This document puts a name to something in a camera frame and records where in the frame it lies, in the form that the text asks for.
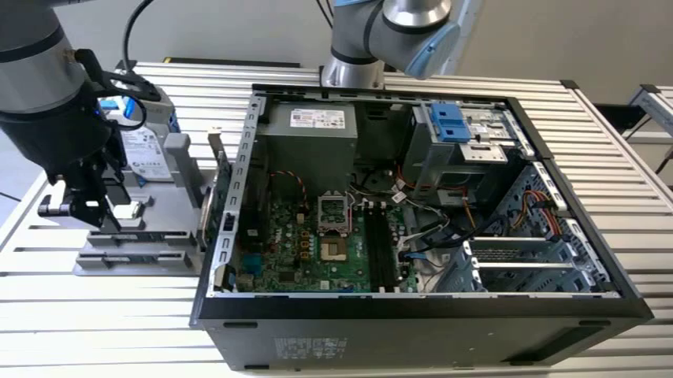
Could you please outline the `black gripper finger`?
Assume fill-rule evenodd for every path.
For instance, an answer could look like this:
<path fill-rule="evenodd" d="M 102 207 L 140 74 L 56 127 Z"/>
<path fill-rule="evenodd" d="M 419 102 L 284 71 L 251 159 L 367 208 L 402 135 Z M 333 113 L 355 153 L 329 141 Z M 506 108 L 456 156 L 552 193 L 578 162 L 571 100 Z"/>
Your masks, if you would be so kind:
<path fill-rule="evenodd" d="M 101 232 L 118 233 L 121 226 L 113 215 L 113 209 L 117 205 L 129 204 L 129 196 L 123 183 L 124 176 L 118 161 L 106 148 L 101 150 L 101 161 L 104 162 L 101 181 L 105 189 L 102 199 L 105 220 L 101 226 Z"/>
<path fill-rule="evenodd" d="M 37 216 L 66 228 L 100 229 L 105 219 L 101 177 L 89 161 L 76 161 L 49 172 L 52 192 L 42 197 Z"/>

